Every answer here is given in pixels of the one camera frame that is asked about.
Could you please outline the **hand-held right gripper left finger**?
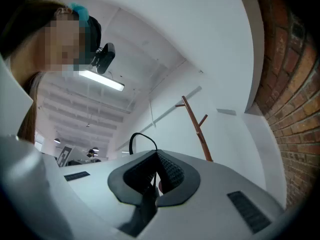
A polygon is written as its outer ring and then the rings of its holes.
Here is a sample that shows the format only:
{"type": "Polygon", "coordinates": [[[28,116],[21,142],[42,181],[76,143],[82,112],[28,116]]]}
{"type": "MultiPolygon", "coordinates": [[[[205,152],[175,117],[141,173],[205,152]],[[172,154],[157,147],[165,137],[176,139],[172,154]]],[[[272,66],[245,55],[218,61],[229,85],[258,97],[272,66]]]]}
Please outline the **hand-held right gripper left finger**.
{"type": "Polygon", "coordinates": [[[110,191],[109,162],[61,168],[16,136],[0,138],[0,187],[42,240],[155,240],[152,218],[110,191]]]}

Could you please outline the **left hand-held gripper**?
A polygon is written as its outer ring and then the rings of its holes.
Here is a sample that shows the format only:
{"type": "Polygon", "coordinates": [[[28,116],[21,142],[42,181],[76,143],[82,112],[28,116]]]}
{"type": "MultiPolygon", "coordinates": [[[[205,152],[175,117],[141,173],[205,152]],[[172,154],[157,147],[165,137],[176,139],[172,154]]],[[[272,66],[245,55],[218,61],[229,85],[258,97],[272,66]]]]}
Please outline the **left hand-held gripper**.
{"type": "Polygon", "coordinates": [[[85,161],[86,159],[85,154],[76,147],[65,146],[57,158],[57,164],[59,167],[66,167],[71,161],[85,161]]]}

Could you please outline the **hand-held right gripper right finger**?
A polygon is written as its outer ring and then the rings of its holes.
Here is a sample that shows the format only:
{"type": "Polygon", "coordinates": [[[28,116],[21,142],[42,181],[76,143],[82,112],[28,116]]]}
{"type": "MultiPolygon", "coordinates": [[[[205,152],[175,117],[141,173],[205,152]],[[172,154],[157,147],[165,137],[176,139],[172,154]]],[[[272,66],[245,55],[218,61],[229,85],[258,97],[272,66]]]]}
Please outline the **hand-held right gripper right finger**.
{"type": "Polygon", "coordinates": [[[189,155],[167,154],[193,166],[200,175],[200,185],[184,204],[160,207],[140,233],[141,240],[247,240],[252,231],[228,198],[241,191],[274,222],[283,207],[264,189],[233,169],[189,155]]]}

